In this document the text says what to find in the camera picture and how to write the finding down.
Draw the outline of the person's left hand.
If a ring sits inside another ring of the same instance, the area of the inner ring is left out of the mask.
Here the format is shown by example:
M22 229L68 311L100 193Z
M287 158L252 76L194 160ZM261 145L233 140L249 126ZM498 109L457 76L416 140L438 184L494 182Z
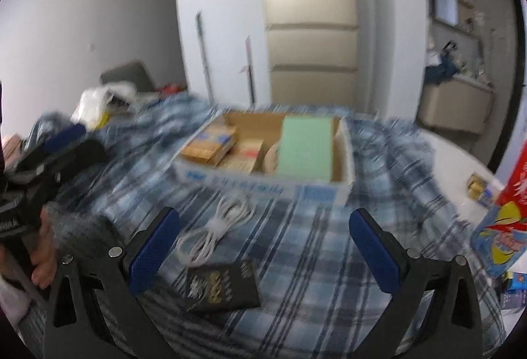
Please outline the person's left hand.
M45 207L41 211L40 219L41 226L37 243L30 254L30 260L34 266L30 279L35 287L46 289L52 284L56 275L57 261L50 215Z

